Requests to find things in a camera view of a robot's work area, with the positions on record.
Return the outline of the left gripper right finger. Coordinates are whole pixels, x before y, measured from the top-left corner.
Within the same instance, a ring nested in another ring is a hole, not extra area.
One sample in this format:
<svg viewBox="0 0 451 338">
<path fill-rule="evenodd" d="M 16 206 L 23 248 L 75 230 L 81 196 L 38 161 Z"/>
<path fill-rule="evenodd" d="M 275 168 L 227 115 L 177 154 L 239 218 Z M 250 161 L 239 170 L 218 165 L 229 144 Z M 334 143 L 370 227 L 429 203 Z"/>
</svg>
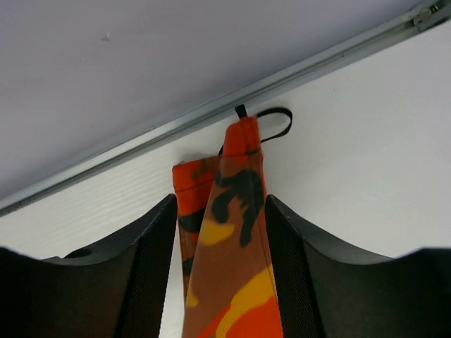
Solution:
<svg viewBox="0 0 451 338">
<path fill-rule="evenodd" d="M 285 337 L 450 336 L 449 249 L 382 256 L 275 196 L 265 216 Z"/>
</svg>

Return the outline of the orange camouflage trousers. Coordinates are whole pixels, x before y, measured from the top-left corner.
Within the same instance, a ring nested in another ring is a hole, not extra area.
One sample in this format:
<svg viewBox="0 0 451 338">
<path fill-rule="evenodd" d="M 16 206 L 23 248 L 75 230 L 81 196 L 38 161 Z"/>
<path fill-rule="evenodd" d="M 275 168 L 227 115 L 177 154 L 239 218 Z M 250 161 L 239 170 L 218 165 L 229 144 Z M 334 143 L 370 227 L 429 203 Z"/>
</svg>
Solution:
<svg viewBox="0 0 451 338">
<path fill-rule="evenodd" d="M 216 156 L 173 168 L 184 337 L 282 337 L 257 115 L 244 106 Z"/>
</svg>

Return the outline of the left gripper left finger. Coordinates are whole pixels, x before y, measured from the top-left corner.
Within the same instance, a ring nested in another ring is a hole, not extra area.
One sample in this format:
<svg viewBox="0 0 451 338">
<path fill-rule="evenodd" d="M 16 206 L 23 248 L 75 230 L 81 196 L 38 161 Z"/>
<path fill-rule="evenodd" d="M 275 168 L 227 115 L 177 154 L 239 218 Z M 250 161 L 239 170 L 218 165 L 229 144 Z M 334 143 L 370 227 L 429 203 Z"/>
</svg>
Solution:
<svg viewBox="0 0 451 338">
<path fill-rule="evenodd" d="M 1 249 L 2 337 L 157 337 L 177 218 L 173 194 L 65 257 Z"/>
</svg>

